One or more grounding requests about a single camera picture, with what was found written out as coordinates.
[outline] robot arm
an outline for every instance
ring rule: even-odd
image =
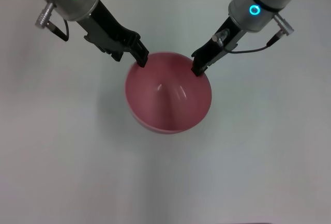
[[[139,66],[144,67],[149,51],[140,41],[140,35],[122,27],[111,15],[101,0],[45,0],[47,5],[40,14],[36,26],[48,28],[64,41],[68,40],[67,21],[76,21],[87,31],[85,39],[100,51],[120,61],[124,52],[129,52]],[[50,16],[55,10],[65,20],[67,35],[59,30]]]
[[[228,53],[247,53],[265,50],[277,42],[282,36],[290,35],[294,30],[279,12],[291,0],[232,0],[229,5],[229,17],[216,34],[203,47],[196,50],[192,71],[201,75],[208,66]],[[247,33],[261,31],[272,19],[280,27],[280,31],[261,49],[233,52],[237,42]]]

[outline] white table surface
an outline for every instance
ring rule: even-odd
[[[186,56],[230,2],[102,1],[151,52]],[[296,32],[214,64],[208,116],[163,136],[129,113],[131,56],[115,62],[76,23],[67,43],[35,28],[42,0],[0,0],[0,223],[330,223],[330,2],[290,3],[283,16]]]

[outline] plastic bowl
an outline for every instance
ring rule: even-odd
[[[196,77],[192,60],[177,53],[150,54],[145,68],[131,67],[125,94],[132,115],[149,130],[179,133],[206,117],[212,89],[205,74]]]

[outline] black cable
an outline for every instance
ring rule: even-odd
[[[69,40],[69,26],[68,26],[68,22],[67,20],[63,19],[64,20],[64,24],[66,26],[66,33],[67,33],[67,41]]]
[[[66,26],[66,32],[67,34],[64,34],[60,28],[58,28],[57,26],[55,26],[52,22],[48,22],[47,23],[47,28],[53,33],[55,34],[57,37],[59,37],[61,40],[67,42],[69,40],[69,26],[68,26],[68,22],[64,20],[64,24]]]
[[[241,53],[260,52],[260,51],[263,51],[263,50],[265,50],[267,48],[268,48],[268,46],[265,46],[265,47],[259,48],[259,49],[255,49],[255,50],[233,52],[233,51],[229,51],[228,49],[226,49],[225,47],[223,47],[223,50],[226,51],[227,53],[231,53],[231,54],[241,54]]]

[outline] blue led ring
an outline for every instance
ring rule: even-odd
[[[258,6],[258,5],[250,6],[249,12],[251,15],[257,16],[261,12],[260,6]]]

